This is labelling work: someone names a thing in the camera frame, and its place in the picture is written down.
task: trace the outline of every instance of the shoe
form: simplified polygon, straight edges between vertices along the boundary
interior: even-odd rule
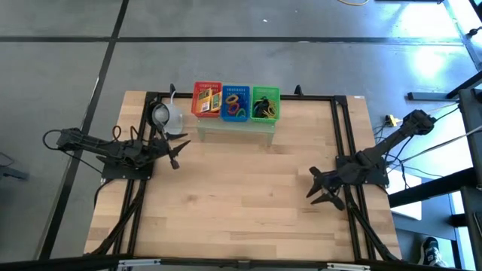
[[[420,261],[419,264],[427,266],[447,267],[447,264],[442,260],[442,255],[438,250],[438,241],[433,237],[427,237],[420,247]]]

